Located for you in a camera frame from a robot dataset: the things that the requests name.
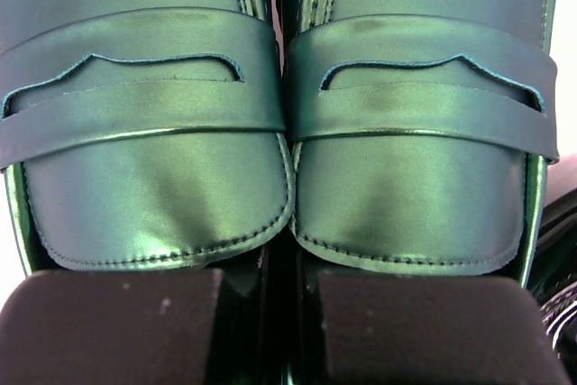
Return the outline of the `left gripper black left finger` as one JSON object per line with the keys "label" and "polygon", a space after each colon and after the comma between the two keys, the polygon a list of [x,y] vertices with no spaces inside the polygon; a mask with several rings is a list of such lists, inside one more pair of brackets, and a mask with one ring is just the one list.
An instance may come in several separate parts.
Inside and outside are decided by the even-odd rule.
{"label": "left gripper black left finger", "polygon": [[254,384],[251,301],[217,269],[40,271],[1,312],[1,381]]}

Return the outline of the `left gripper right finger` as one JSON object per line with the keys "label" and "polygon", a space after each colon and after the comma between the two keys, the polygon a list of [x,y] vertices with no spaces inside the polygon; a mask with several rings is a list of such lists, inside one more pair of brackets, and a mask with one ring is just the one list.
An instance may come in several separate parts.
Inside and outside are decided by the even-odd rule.
{"label": "left gripper right finger", "polygon": [[530,293],[502,277],[311,277],[324,384],[567,384]]}

